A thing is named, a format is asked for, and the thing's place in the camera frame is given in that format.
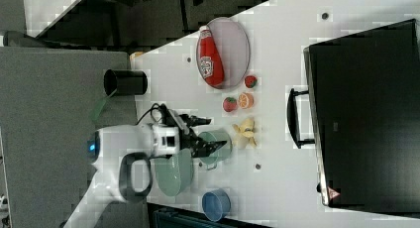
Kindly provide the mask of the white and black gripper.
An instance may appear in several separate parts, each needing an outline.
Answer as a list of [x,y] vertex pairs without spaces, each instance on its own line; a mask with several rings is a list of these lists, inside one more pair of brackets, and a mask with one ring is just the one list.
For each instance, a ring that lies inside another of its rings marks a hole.
[[[178,114],[176,111],[160,108],[160,118],[152,124],[154,145],[153,158],[170,157],[181,150],[182,139],[190,132],[191,127],[209,125],[211,119],[194,115]],[[191,147],[192,158],[209,157],[227,144],[227,141],[207,142],[199,138]]]

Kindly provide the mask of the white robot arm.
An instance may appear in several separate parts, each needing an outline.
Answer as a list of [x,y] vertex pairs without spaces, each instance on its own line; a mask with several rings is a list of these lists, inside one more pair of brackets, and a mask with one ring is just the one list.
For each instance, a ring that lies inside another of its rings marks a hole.
[[60,228],[94,228],[108,204],[138,203],[150,193],[149,183],[142,191],[133,185],[133,165],[146,164],[146,178],[153,177],[151,160],[169,159],[181,152],[193,158],[205,158],[227,144],[225,140],[207,142],[193,128],[211,121],[188,114],[177,114],[163,104],[147,111],[158,111],[160,118],[151,123],[119,125],[98,129],[88,143],[88,158],[95,174],[83,197]]

